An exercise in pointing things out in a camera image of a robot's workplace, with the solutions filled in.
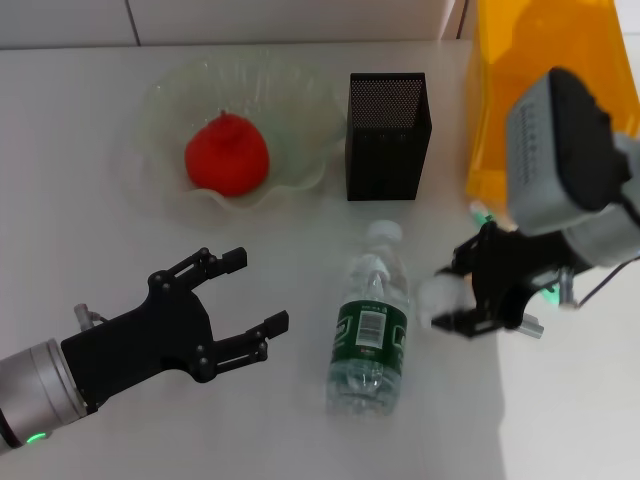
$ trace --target white table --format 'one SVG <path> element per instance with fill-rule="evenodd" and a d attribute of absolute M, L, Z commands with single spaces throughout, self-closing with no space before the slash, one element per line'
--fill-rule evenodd
<path fill-rule="evenodd" d="M 345 106 L 350 72 L 426 72 L 434 126 L 416 202 L 347 203 L 336 161 L 320 187 L 253 214 L 214 204 L 191 217 L 161 212 L 131 188 L 136 107 L 169 68 L 231 48 L 246 47 L 0 52 L 0 356 L 75 334 L 76 303 L 107 318 L 136 307 L 150 273 L 202 246 L 249 252 L 247 269 L 198 290 L 216 338 L 285 308 L 291 315 L 268 362 L 206 385 L 157 376 L 4 456 L 0 478 L 638 478 L 637 267 L 579 314 L 534 300 L 541 341 L 500 333 L 468 342 L 411 322 L 395 415 L 372 424 L 327 417 L 340 280 L 368 222 L 404 226 L 414 283 L 475 232 L 462 194 L 470 45 L 274 47 L 315 62 Z M 640 74 L 640 39 L 628 48 Z M 581 278 L 578 295 L 601 276 Z"/>

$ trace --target pen holder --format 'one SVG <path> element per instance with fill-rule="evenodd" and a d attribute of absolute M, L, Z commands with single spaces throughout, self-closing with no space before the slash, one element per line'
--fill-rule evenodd
<path fill-rule="evenodd" d="M 415 200 L 430 137 L 423 73 L 351 74 L 347 199 Z"/>

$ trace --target plastic water bottle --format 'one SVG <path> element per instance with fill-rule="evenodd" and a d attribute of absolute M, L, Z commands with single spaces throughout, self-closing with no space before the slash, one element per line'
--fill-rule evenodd
<path fill-rule="evenodd" d="M 409 315 L 406 270 L 395 251 L 401 240 L 398 224 L 374 222 L 353 261 L 329 368 L 329 412 L 387 415 L 396 405 Z"/>

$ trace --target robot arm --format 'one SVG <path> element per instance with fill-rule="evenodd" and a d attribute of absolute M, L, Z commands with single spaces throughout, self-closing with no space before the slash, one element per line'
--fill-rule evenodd
<path fill-rule="evenodd" d="M 509 115 L 507 143 L 508 209 L 519 230 L 487 223 L 440 272 L 471 275 L 476 305 L 432 326 L 468 338 L 501 328 L 539 338 L 543 328 L 524 314 L 536 292 L 559 283 L 561 305 L 575 306 L 575 275 L 640 251 L 640 146 L 612 134 L 575 75 L 556 68 L 531 87 Z"/>
<path fill-rule="evenodd" d="M 0 361 L 0 454 L 20 448 L 98 408 L 110 397 L 165 370 L 199 383 L 267 359 L 267 339 L 288 330 L 280 312 L 235 337 L 215 341 L 194 288 L 247 265 L 238 248 L 222 258 L 206 248 L 149 277 L 147 299 L 105 321 L 76 309 L 83 331 Z M 102 323 L 93 326 L 94 318 Z"/>

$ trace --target bottle cap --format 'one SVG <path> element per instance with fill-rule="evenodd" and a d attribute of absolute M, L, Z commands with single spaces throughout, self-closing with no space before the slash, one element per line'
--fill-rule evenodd
<path fill-rule="evenodd" d="M 387 237 L 395 242 L 401 242 L 402 227 L 390 220 L 377 220 L 369 225 L 367 239 L 373 240 L 378 237 Z"/>

